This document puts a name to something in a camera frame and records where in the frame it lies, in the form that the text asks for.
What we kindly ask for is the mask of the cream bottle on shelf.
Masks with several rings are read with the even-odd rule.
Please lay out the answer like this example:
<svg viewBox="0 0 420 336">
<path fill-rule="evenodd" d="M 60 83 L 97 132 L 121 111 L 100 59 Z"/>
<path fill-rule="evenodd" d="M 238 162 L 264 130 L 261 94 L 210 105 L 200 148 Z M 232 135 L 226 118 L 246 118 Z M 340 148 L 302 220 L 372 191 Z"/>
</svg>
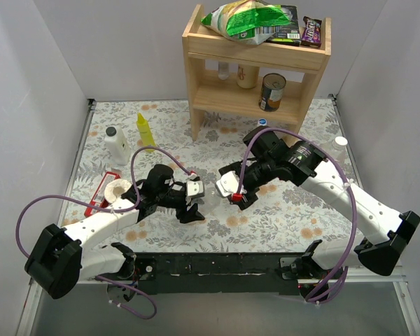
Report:
<svg viewBox="0 0 420 336">
<path fill-rule="evenodd" d="M 257 85 L 260 68 L 239 64 L 237 70 L 237 84 L 244 89 L 251 89 Z"/>
</svg>

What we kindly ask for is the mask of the tin can on shelf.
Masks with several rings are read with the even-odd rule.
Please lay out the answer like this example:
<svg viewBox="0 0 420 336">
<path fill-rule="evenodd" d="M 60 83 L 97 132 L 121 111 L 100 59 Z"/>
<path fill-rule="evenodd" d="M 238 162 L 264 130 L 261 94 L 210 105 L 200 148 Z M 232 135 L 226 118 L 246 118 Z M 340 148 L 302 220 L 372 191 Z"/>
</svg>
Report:
<svg viewBox="0 0 420 336">
<path fill-rule="evenodd" d="M 281 104 L 286 79 L 279 73 L 268 73 L 262 79 L 259 107 L 266 112 L 276 111 Z"/>
</svg>

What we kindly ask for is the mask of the dark chocolate bar pack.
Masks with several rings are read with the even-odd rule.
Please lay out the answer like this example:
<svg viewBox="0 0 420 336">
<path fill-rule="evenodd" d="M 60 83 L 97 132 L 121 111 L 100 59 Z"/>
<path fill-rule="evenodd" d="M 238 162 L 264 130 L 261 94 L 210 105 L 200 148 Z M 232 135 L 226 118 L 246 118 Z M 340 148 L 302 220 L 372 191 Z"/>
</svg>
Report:
<svg viewBox="0 0 420 336">
<path fill-rule="evenodd" d="M 310 48 L 320 48 L 321 40 L 321 26 L 323 21 L 319 19 L 303 17 L 304 31 L 301 35 L 300 45 Z"/>
</svg>

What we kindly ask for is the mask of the white bottle black cap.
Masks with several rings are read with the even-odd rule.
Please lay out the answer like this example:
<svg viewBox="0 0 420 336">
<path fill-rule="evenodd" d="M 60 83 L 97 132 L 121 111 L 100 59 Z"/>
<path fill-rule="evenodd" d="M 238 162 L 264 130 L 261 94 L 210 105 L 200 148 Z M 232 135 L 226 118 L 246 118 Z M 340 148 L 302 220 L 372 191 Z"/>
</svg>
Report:
<svg viewBox="0 0 420 336">
<path fill-rule="evenodd" d="M 116 164 L 125 166 L 130 161 L 131 148 L 120 127 L 107 127 L 104 143 Z"/>
</svg>

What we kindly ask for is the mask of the clear round bottle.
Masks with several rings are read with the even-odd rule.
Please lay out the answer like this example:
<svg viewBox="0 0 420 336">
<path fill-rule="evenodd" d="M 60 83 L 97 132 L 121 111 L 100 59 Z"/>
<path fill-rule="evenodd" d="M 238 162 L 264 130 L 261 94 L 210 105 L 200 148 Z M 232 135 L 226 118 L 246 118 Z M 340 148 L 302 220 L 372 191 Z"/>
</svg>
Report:
<svg viewBox="0 0 420 336">
<path fill-rule="evenodd" d="M 199 199 L 199 212 L 204 216 L 209 215 L 212 211 L 219 207 L 222 200 L 223 198 L 220 196 L 217 189 L 214 187 L 207 188 L 205 196 Z"/>
</svg>

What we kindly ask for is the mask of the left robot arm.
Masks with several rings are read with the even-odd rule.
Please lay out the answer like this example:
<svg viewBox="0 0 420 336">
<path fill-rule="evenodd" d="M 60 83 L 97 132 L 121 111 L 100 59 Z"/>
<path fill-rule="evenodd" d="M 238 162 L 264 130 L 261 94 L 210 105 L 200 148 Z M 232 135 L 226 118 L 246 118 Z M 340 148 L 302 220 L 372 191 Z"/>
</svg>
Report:
<svg viewBox="0 0 420 336">
<path fill-rule="evenodd" d="M 24 270 L 53 299 L 65 296 L 78 281 L 109 275 L 131 279 L 136 253 L 120 242 L 105 244 L 115 233 L 155 213 L 173 209 L 180 223 L 204 220 L 193 201 L 205 194 L 195 173 L 176 182 L 172 168 L 157 164 L 147 178 L 130 183 L 124 193 L 104 209 L 65 228 L 51 224 L 40 234 Z"/>
</svg>

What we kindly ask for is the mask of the small clear bottle on shelf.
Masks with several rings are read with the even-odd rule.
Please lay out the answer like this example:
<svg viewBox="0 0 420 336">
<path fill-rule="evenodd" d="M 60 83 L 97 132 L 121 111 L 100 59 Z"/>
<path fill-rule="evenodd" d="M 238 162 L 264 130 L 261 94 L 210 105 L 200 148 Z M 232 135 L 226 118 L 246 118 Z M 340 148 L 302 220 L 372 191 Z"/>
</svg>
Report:
<svg viewBox="0 0 420 336">
<path fill-rule="evenodd" d="M 227 62 L 218 63 L 218 78 L 222 81 L 227 80 L 230 76 L 230 65 Z"/>
</svg>

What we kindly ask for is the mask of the red flat box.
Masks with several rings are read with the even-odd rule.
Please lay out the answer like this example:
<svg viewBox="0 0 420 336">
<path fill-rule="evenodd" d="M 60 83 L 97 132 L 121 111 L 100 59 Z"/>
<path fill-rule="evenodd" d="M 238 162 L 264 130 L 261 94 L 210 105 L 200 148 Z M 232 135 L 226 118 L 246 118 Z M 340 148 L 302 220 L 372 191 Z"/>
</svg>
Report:
<svg viewBox="0 0 420 336">
<path fill-rule="evenodd" d="M 90 217 L 91 215 L 98 212 L 97 207 L 105 209 L 109 203 L 106 200 L 104 196 L 104 192 L 106 189 L 106 186 L 113 182 L 116 179 L 119 179 L 120 175 L 113 171 L 107 171 L 104 176 L 101 179 L 101 182 L 99 183 L 96 191 L 94 192 L 94 195 L 92 196 L 92 199 L 89 203 L 89 207 L 85 210 L 84 216 L 86 218 Z"/>
</svg>

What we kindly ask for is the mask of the black can with foil lid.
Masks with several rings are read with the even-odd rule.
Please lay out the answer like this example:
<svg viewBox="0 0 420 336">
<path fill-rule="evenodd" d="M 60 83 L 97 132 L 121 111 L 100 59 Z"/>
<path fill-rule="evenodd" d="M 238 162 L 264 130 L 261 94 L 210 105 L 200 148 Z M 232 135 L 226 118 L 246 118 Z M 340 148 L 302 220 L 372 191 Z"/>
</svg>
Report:
<svg viewBox="0 0 420 336">
<path fill-rule="evenodd" d="M 109 204 L 113 204 L 119 197 L 126 193 L 132 186 L 128 180 L 117 178 L 107 184 L 104 189 L 104 198 Z"/>
</svg>

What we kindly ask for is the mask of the clear square juice bottle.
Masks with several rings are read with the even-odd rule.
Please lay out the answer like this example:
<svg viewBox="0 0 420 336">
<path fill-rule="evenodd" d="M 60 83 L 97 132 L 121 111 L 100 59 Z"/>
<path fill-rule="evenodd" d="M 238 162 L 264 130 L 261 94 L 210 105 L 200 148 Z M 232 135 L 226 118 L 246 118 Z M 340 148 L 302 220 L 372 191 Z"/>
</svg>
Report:
<svg viewBox="0 0 420 336">
<path fill-rule="evenodd" d="M 345 160 L 348 157 L 347 146 L 345 148 L 338 148 L 333 147 L 333 140 L 328 142 L 322 143 L 321 148 L 328 153 L 332 158 L 336 159 L 336 161 L 340 164 L 344 164 Z"/>
</svg>

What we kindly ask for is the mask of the green chip bag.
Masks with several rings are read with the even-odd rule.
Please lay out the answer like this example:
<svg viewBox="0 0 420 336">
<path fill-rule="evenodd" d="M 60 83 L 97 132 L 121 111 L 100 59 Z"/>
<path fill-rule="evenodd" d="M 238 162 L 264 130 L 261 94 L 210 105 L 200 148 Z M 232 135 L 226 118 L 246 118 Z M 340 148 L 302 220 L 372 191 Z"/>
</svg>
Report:
<svg viewBox="0 0 420 336">
<path fill-rule="evenodd" d="M 213 10 L 201 24 L 231 41 L 260 45 L 291 23 L 279 6 L 265 1 L 235 1 Z"/>
</svg>

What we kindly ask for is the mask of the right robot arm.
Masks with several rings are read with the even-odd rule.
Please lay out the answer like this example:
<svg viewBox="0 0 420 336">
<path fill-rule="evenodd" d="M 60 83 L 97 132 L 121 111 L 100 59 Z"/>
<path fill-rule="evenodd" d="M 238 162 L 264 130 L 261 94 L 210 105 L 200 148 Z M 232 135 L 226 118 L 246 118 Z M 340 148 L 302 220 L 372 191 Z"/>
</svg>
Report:
<svg viewBox="0 0 420 336">
<path fill-rule="evenodd" d="M 219 170 L 216 189 L 220 196 L 244 210 L 257 200 L 261 186 L 274 179 L 291 182 L 349 219 L 353 236 L 314 241 L 286 271 L 318 278 L 327 270 L 362 265 L 375 274 L 391 275 L 420 217 L 413 211 L 391 209 L 348 181 L 337 161 L 312 142 L 300 138 L 287 146 L 277 132 L 277 127 L 259 126 L 244 137 L 243 160 Z"/>
</svg>

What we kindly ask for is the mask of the yellow squeeze bottle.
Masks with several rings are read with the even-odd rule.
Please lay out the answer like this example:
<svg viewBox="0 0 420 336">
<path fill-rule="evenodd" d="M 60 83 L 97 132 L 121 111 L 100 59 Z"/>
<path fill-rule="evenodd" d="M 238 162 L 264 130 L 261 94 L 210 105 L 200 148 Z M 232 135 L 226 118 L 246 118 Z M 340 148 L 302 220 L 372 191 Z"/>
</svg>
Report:
<svg viewBox="0 0 420 336">
<path fill-rule="evenodd" d="M 141 113 L 137 113 L 136 126 L 144 146 L 156 146 L 150 125 Z"/>
</svg>

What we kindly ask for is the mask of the black green box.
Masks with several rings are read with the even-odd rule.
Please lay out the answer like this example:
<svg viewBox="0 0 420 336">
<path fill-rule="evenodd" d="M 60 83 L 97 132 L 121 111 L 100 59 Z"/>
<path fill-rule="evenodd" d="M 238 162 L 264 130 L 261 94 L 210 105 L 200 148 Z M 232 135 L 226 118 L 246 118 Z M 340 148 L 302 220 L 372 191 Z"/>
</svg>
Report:
<svg viewBox="0 0 420 336">
<path fill-rule="evenodd" d="M 290 20 L 290 23 L 286 26 L 280 26 L 280 28 L 267 39 L 267 42 L 298 47 L 301 43 L 301 35 L 297 7 L 283 4 L 276 4 L 275 7 L 281 9 L 285 16 Z"/>
</svg>

